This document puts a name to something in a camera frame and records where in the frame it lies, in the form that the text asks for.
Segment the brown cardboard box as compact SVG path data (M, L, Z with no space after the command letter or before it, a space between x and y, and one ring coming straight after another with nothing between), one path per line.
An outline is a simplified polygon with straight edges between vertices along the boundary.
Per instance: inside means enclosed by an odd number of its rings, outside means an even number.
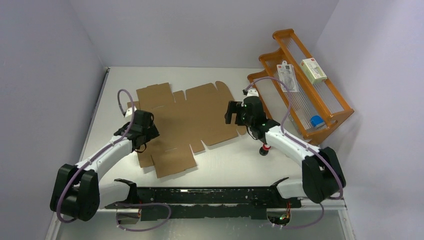
M234 100L222 81L172 92L168 82L136 90L139 110L151 112L159 136L138 153L141 168L154 167L157 178L196 167L194 154L245 135L234 122L226 124L229 101Z

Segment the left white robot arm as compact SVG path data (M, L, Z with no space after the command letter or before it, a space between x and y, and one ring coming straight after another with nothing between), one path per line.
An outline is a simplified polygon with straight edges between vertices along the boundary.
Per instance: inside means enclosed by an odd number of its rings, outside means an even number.
M100 180L121 159L159 135L153 113L136 110L131 121L119 128L102 149L75 165L66 163L59 168L50 210L70 217L71 221L87 222L98 209L109 205L132 208L140 203L136 183L118 178L112 183L100 184Z

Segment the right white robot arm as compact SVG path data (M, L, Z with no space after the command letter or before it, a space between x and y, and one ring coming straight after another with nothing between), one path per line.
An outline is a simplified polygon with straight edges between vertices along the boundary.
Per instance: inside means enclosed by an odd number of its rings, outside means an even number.
M262 142L260 154L277 149L293 160L301 169L301 177L284 177L275 182L270 193L270 202L282 207L291 198L307 198L319 204L326 199L343 196L346 180L337 154L330 147L320 148L294 136L282 125L267 118L259 97L248 96L243 101L229 101L224 115L226 124L232 122L246 127L249 135Z

